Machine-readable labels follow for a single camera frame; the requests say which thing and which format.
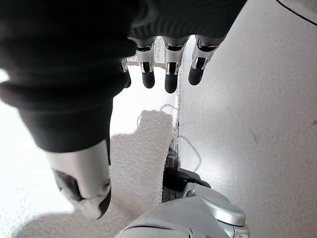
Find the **black fabric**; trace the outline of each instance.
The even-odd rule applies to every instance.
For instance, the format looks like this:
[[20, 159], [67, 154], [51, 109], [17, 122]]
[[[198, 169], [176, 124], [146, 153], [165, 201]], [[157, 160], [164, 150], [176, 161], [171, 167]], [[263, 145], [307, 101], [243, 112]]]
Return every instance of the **black fabric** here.
[[[127, 79], [120, 61], [136, 50], [128, 36], [223, 37], [244, 3], [2, 0], [0, 68], [10, 80], [0, 97], [19, 109], [42, 149], [86, 149], [109, 140], [112, 98]], [[146, 78], [152, 87], [154, 74]]]

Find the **white floor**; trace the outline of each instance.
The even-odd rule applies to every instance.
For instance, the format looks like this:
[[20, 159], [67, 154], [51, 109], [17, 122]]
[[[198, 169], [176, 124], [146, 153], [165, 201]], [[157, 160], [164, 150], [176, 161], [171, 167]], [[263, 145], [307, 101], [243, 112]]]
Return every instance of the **white floor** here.
[[249, 0], [205, 70], [183, 71], [182, 166], [247, 214], [253, 238], [317, 227], [317, 27], [274, 0]]

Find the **black rubber part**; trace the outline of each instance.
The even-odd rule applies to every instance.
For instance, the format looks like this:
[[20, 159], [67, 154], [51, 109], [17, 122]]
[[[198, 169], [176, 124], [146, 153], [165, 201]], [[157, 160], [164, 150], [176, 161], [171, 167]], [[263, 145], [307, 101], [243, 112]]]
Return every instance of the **black rubber part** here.
[[130, 76], [129, 70], [127, 70], [124, 74], [127, 78], [127, 82], [125, 83], [124, 88], [128, 88], [131, 86], [131, 76]]
[[168, 93], [173, 93], [177, 89], [177, 75], [171, 72], [165, 75], [165, 90]]
[[153, 88], [155, 84], [154, 72], [142, 73], [143, 84], [146, 88]]
[[189, 75], [188, 75], [189, 83], [194, 86], [199, 84], [203, 78], [203, 73], [204, 73], [203, 70], [199, 68], [193, 69], [191, 67], [189, 71]]
[[101, 215], [97, 219], [103, 217], [103, 215], [106, 213], [106, 211], [108, 210], [108, 207], [110, 205], [110, 201], [111, 201], [111, 189], [110, 189], [107, 197], [99, 204], [99, 209], [101, 211]]
[[189, 182], [197, 183], [201, 186], [210, 188], [209, 183], [197, 179], [196, 177], [192, 177], [188, 173], [169, 168], [164, 169], [163, 186], [178, 192], [183, 192], [186, 184]]

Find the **black fingertip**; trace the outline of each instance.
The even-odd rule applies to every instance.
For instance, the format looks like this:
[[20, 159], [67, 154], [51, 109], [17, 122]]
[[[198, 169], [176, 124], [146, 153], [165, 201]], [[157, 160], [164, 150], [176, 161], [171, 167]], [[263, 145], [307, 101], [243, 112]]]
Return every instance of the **black fingertip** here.
[[196, 68], [196, 69], [193, 69], [192, 67], [190, 68], [190, 71], [189, 71], [189, 75], [188, 75], [188, 81], [191, 85], [197, 85], [200, 83], [200, 81], [202, 80], [203, 78], [203, 73], [204, 71], [199, 69], [199, 68]]
[[165, 90], [168, 93], [175, 92], [177, 88], [177, 75], [174, 73], [170, 73], [169, 75], [165, 75]]
[[130, 77], [130, 73], [129, 71], [127, 70], [125, 73], [124, 73], [127, 77], [127, 82], [125, 83], [125, 86], [124, 88], [128, 88], [131, 86], [131, 77]]
[[110, 205], [110, 201], [111, 201], [111, 189], [110, 189], [107, 197], [99, 204], [99, 209], [100, 209], [101, 214], [97, 219], [100, 219], [106, 213], [106, 211], [108, 210], [108, 207]]
[[146, 88], [153, 88], [155, 84], [154, 72], [142, 73], [143, 84]]

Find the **silver metal part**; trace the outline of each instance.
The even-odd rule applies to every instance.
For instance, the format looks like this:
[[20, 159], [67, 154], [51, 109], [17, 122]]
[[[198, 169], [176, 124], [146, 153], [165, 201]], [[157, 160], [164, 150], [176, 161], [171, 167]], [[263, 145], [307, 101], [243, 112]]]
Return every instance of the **silver metal part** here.
[[[179, 68], [182, 64], [182, 58], [186, 46], [186, 42], [188, 40], [188, 37], [181, 38], [180, 42], [181, 44], [176, 44], [177, 39], [172, 39], [169, 37], [163, 37], [164, 40], [164, 57], [165, 57], [165, 70], [166, 74], [170, 74], [170, 63], [176, 63], [176, 69], [174, 75], [177, 75], [179, 72]], [[170, 47], [178, 47], [180, 48], [179, 50], [171, 50]]]
[[155, 43], [155, 39], [156, 37], [152, 37], [152, 38], [148, 38], [148, 39], [135, 39], [135, 38], [130, 38], [131, 40], [133, 40], [138, 48], [136, 50], [136, 56], [139, 62], [139, 65], [141, 67], [141, 71], [142, 73], [145, 73], [144, 70], [144, 63], [148, 62], [149, 66], [150, 66], [150, 70], [149, 72], [152, 73], [154, 70], [154, 43]]
[[[202, 51], [202, 46], [212, 49], [211, 51]], [[215, 50], [219, 47], [219, 45], [210, 45], [202, 42], [199, 36], [196, 36], [196, 43], [193, 51], [192, 56], [192, 68], [196, 69], [198, 58], [204, 58], [205, 62], [201, 68], [204, 70], [206, 68], [207, 63], [210, 61], [212, 55], [214, 54]]]
[[230, 203], [222, 194], [195, 183], [188, 183], [184, 197], [162, 203], [141, 215], [116, 238], [248, 238], [249, 228], [233, 226], [216, 219], [205, 196]]
[[134, 227], [123, 230], [116, 238], [188, 238], [188, 234], [183, 231], [153, 227]]
[[187, 234], [187, 238], [228, 238], [200, 197], [186, 197], [162, 203], [141, 215], [125, 230], [138, 227], [182, 231]]
[[219, 225], [223, 228], [223, 230], [227, 233], [230, 238], [234, 238], [234, 228], [231, 225], [219, 222]]
[[128, 71], [127, 58], [124, 58], [124, 59], [121, 60], [121, 65], [122, 65], [123, 72], [126, 73]]
[[99, 205], [111, 188], [106, 141], [85, 150], [68, 153], [46, 151], [46, 155], [54, 171], [76, 180], [82, 200], [74, 199], [73, 184], [58, 183], [61, 192], [84, 215], [99, 218], [102, 214]]
[[217, 220], [233, 226], [245, 225], [246, 214], [219, 192], [196, 183], [188, 183], [183, 197], [188, 195], [201, 197]]
[[243, 227], [233, 227], [234, 228], [234, 238], [249, 238], [250, 230], [247, 225]]

